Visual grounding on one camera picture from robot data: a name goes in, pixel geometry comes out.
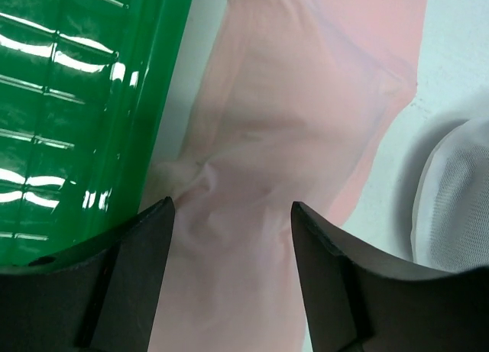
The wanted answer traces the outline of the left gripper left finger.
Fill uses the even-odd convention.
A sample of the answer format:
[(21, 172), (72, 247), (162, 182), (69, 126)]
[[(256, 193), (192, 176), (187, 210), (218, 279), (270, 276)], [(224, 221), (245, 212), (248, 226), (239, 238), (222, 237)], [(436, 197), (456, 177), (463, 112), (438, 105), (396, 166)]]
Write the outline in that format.
[(146, 351), (173, 233), (165, 198), (124, 224), (1, 268), (3, 351)]

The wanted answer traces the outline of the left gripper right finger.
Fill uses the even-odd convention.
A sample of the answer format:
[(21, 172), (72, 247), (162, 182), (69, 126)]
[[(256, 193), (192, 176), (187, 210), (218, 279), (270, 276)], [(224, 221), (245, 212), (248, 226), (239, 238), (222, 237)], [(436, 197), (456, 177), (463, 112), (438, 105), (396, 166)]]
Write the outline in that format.
[(488, 269), (447, 273), (385, 253), (302, 202), (291, 229), (315, 351), (486, 351)]

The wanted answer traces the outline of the pink garment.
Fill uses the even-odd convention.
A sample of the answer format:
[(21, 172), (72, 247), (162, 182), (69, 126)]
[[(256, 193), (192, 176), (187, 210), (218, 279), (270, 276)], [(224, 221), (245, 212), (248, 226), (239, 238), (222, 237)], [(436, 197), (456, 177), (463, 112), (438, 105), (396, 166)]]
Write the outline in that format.
[(299, 351), (290, 209), (343, 223), (416, 93), (427, 0), (227, 0), (180, 155), (152, 351)]

